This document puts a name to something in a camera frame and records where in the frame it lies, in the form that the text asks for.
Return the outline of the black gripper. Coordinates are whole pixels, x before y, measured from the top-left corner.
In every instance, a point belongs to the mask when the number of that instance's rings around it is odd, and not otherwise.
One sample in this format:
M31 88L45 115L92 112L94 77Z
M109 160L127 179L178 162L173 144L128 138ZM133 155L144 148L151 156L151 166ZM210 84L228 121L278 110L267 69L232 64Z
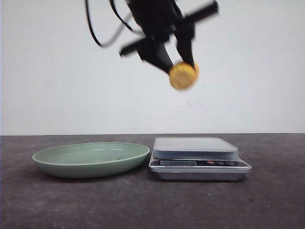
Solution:
M176 49L182 60L194 67L192 40L195 24L217 14L217 1L184 16L174 0L127 0L126 4L144 37L122 47L120 56L139 50L142 61L169 73L173 66L164 43L171 34L177 39Z

